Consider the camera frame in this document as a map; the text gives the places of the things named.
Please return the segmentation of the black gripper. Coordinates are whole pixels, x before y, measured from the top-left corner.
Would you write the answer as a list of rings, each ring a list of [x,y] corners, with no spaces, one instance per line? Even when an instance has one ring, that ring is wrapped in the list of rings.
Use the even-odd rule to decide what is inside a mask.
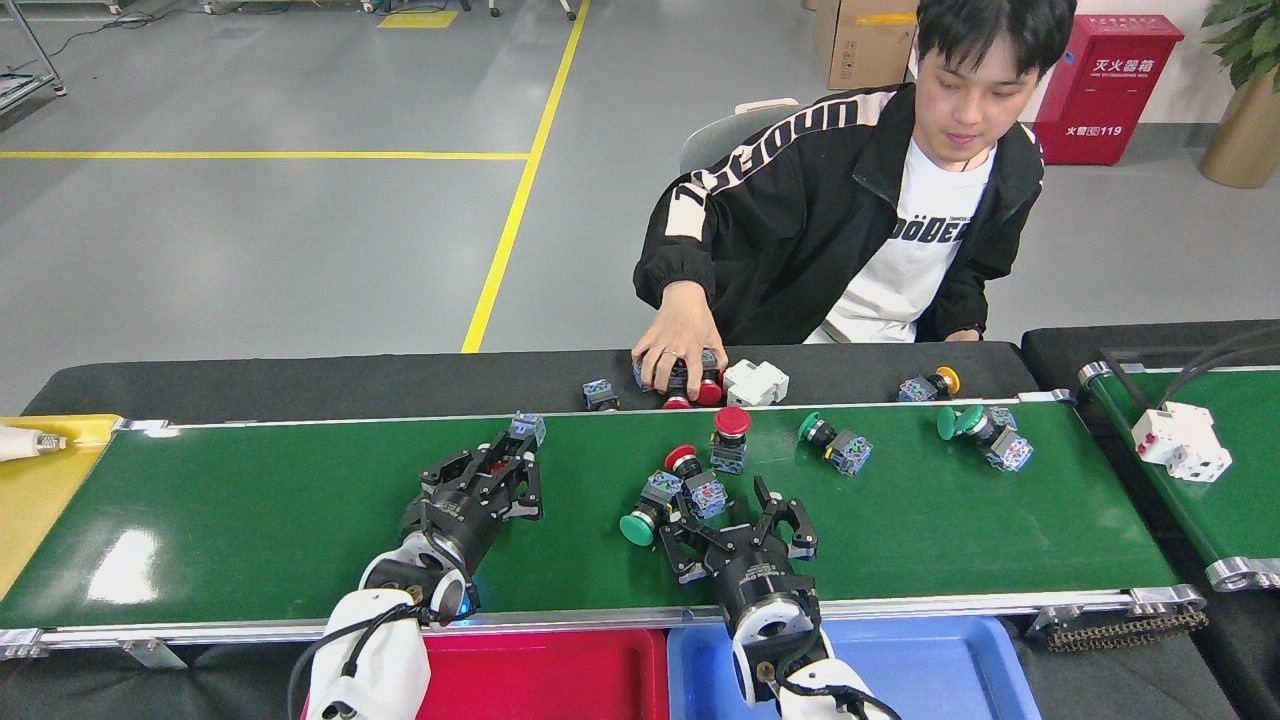
[[[751,529],[742,528],[739,501],[707,520],[696,505],[677,500],[658,530],[660,547],[681,585],[712,579],[728,630],[809,632],[815,582],[796,574],[792,561],[817,557],[817,529],[803,501],[783,500],[763,475],[754,475],[753,488],[762,512]]]

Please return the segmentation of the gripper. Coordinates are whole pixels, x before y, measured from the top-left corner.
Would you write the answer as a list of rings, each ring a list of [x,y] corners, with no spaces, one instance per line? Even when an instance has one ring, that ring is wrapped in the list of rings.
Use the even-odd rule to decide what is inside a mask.
[[[502,432],[422,470],[421,492],[402,516],[401,542],[410,559],[430,555],[472,583],[503,521],[543,516],[535,452],[535,436]],[[475,489],[477,495],[468,493]]]

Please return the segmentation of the person's right hand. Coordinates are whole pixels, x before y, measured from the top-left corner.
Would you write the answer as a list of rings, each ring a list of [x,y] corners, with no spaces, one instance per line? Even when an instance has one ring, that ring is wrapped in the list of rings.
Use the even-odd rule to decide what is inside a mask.
[[[707,350],[712,352],[717,370],[728,366],[730,359],[705,290],[694,281],[667,284],[652,324],[631,348],[632,363],[639,365],[640,383],[664,395],[677,361],[687,368],[691,380],[698,380]]]

